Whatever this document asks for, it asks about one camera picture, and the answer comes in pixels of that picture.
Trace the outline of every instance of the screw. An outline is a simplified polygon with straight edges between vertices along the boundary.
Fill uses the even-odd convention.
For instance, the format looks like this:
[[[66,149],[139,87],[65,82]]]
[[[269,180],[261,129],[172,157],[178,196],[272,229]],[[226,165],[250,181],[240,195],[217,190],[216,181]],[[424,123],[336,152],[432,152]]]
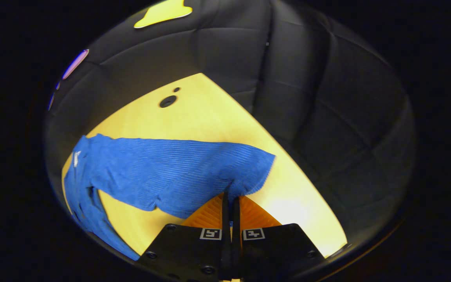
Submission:
[[[156,259],[156,257],[158,257],[155,252],[151,251],[146,252],[145,255],[150,259]]]
[[[201,271],[206,275],[211,275],[211,274],[215,273],[215,268],[213,268],[211,266],[205,266],[201,269]]]

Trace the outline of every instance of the yellow shape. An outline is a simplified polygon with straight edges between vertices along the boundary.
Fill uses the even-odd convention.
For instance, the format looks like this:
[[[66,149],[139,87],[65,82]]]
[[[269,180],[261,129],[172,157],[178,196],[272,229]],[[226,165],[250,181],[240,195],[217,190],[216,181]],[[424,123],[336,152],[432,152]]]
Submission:
[[[222,229],[222,197],[220,194],[202,205],[182,225],[199,228]]]
[[[193,12],[193,8],[184,6],[184,0],[166,0],[149,7],[143,19],[133,27],[140,29],[148,25],[182,18]]]
[[[170,95],[176,95],[177,100],[161,108],[159,103]],[[127,104],[98,124],[87,137],[96,134],[113,139],[243,143],[265,150],[276,158],[264,186],[248,197],[280,223],[299,224],[324,257],[347,243],[337,217],[295,161],[255,118],[202,73],[171,82]],[[183,222],[159,209],[144,212],[103,192],[99,194],[114,229],[139,254],[165,224]]]
[[[240,229],[266,228],[282,225],[248,197],[240,197]]]

